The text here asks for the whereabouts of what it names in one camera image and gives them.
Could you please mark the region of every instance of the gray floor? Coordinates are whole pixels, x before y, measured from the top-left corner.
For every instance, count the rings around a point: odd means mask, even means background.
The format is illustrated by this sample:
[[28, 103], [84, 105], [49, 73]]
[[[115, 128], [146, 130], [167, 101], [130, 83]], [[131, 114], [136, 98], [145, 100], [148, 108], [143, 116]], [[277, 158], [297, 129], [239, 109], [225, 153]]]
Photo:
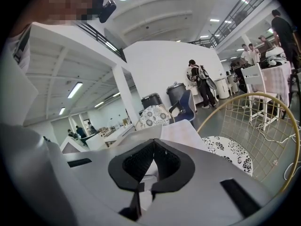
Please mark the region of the gray floor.
[[[231, 98], [232, 97], [219, 100], [217, 107], [229, 101]], [[299, 120], [300, 109], [299, 99], [297, 96], [293, 97], [290, 109], [294, 114], [295, 119]], [[202, 109], [201, 106], [197, 106], [197, 110], [197, 117], [194, 120], [194, 127], [196, 129], [199, 128], [202, 122], [215, 109], [212, 107], [209, 109]], [[252, 126], [248, 123], [248, 116], [243, 117], [239, 113], [230, 113], [231, 112], [226, 111], [225, 109], [218, 111], [205, 124], [205, 126], [199, 132], [199, 135], [201, 137], [228, 137], [239, 142], [249, 152], [253, 161], [253, 169], [256, 168], [253, 171], [253, 177], [261, 181], [269, 189], [269, 191], [275, 195], [285, 182], [284, 171], [293, 162], [296, 144], [292, 139], [288, 139], [284, 143], [278, 144], [276, 142], [269, 142], [264, 138], [275, 138], [278, 141], [283, 141], [285, 139], [284, 133], [287, 135], [294, 134], [294, 132], [292, 132], [292, 126], [290, 126], [291, 122], [287, 119], [285, 121], [274, 121], [271, 124], [271, 127], [267, 128], [265, 132], [260, 130], [264, 133], [264, 136], [259, 133], [258, 129], [252, 128]], [[260, 123], [260, 119], [252, 121], [252, 124], [255, 127]]]

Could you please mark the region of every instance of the trash can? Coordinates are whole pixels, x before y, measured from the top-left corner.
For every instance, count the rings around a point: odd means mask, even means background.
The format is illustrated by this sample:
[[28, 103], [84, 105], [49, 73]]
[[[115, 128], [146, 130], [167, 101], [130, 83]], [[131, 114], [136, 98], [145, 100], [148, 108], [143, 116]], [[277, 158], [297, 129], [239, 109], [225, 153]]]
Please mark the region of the trash can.
[[185, 90], [186, 86], [183, 83], [177, 83], [167, 88], [166, 93], [169, 96], [171, 105], [180, 100]]
[[143, 97], [141, 102], [142, 102], [142, 105], [143, 105], [144, 109], [146, 109], [147, 107], [149, 107], [151, 105], [160, 105], [160, 104], [162, 104], [162, 100], [161, 100], [158, 93], [153, 93], [151, 95]]

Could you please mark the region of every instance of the black metal railing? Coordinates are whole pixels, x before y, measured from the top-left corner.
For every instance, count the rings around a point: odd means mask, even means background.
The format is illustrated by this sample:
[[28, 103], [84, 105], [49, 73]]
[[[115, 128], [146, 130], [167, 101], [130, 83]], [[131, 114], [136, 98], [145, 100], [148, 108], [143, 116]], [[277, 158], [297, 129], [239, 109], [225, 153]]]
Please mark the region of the black metal railing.
[[86, 34], [95, 39], [97, 42], [104, 45], [107, 49], [112, 51], [114, 54], [119, 56], [123, 61], [127, 62], [126, 57], [123, 53], [123, 49], [117, 48], [113, 43], [108, 41], [101, 33], [99, 33], [94, 27], [92, 27], [87, 22], [76, 23], [76, 25], [81, 28]]
[[199, 45], [199, 46], [203, 46], [203, 47], [206, 47], [206, 48], [215, 48], [215, 46], [211, 42], [211, 40], [201, 40], [201, 39], [199, 39], [199, 40], [189, 42], [189, 43]]
[[239, 0], [210, 38], [216, 47], [264, 0]]

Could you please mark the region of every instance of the ceiling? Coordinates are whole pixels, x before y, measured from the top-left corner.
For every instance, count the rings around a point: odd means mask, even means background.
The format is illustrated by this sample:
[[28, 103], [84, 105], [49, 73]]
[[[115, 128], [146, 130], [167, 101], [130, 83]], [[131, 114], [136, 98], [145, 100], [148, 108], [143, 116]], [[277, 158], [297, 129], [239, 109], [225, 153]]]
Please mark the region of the ceiling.
[[[63, 48], [49, 41], [30, 37], [31, 61], [26, 73], [39, 94], [29, 110], [24, 125], [60, 118], [89, 109], [118, 93], [111, 68], [84, 54]], [[128, 86], [133, 88], [130, 74], [125, 74]], [[68, 95], [78, 82], [83, 85], [73, 98]]]
[[127, 45], [142, 40], [198, 40], [201, 33], [214, 30], [237, 0], [114, 0], [116, 11], [105, 24]]

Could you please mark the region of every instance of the white column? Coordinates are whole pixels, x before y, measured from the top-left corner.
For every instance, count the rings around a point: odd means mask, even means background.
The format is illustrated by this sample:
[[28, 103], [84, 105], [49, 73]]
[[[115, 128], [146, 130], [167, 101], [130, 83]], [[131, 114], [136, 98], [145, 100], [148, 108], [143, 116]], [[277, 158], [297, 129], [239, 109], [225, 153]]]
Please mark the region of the white column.
[[249, 40], [248, 36], [246, 36], [245, 34], [243, 34], [243, 35], [241, 35], [241, 38], [245, 42], [246, 46], [249, 47], [249, 44], [251, 43], [251, 41]]
[[134, 109], [132, 94], [127, 85], [127, 81], [126, 81], [126, 78], [122, 71], [122, 67], [120, 65], [116, 65], [113, 68], [113, 74], [114, 74], [114, 78], [115, 78], [118, 90], [120, 92], [123, 104], [127, 110], [128, 116], [130, 117], [132, 123], [135, 125], [138, 122], [139, 117]]
[[73, 133], [76, 133], [76, 128], [75, 128], [75, 125], [74, 125], [74, 123], [73, 123], [73, 118], [72, 118], [72, 116], [68, 116], [68, 119], [69, 119], [69, 123], [70, 123], [70, 125], [71, 125], [71, 129], [72, 129]]

